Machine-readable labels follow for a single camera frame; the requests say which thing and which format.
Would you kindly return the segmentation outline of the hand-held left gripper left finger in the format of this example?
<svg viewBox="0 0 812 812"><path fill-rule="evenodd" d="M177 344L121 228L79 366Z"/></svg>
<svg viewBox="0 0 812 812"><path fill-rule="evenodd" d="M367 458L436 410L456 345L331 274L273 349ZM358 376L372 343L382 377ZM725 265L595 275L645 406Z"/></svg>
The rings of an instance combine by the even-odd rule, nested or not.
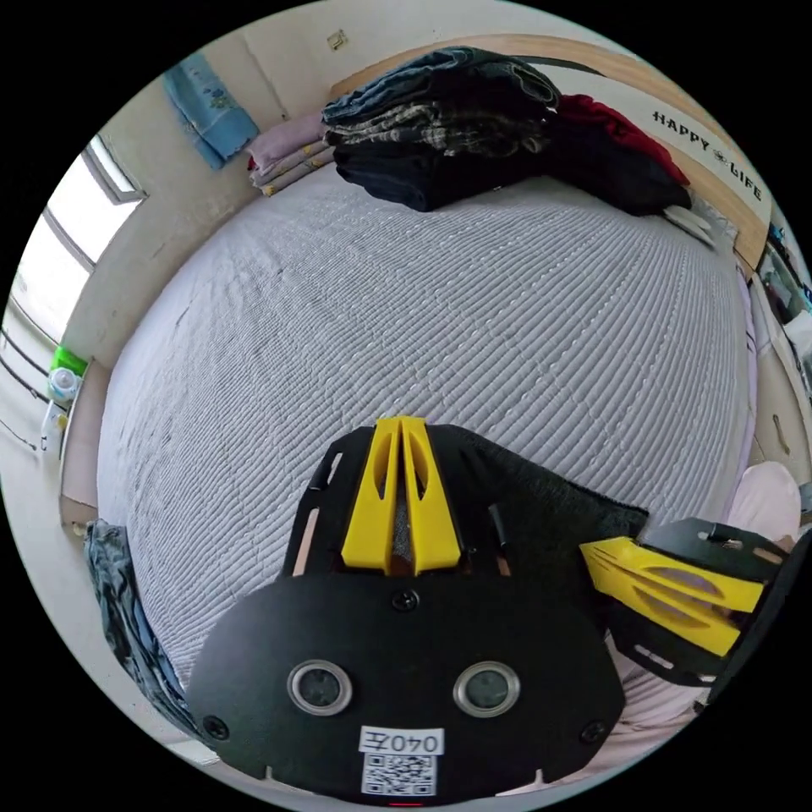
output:
<svg viewBox="0 0 812 812"><path fill-rule="evenodd" d="M389 575L398 505L402 419L378 420L362 466L341 548L343 564Z"/></svg>

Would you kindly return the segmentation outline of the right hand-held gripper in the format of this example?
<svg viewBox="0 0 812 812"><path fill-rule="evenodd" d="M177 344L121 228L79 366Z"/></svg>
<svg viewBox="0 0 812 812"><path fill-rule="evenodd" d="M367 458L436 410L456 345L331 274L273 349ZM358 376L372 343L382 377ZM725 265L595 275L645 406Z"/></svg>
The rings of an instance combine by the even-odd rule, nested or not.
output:
<svg viewBox="0 0 812 812"><path fill-rule="evenodd" d="M619 651L669 683L723 689L753 657L798 578L798 553L688 518L583 544Z"/></svg>

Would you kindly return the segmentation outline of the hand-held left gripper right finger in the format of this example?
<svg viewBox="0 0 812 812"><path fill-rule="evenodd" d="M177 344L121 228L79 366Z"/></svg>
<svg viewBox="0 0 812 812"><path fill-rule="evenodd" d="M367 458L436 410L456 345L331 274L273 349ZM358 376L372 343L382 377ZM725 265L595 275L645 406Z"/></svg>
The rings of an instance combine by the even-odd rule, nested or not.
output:
<svg viewBox="0 0 812 812"><path fill-rule="evenodd" d="M403 481L414 574L458 566L460 546L423 419L400 419Z"/></svg>

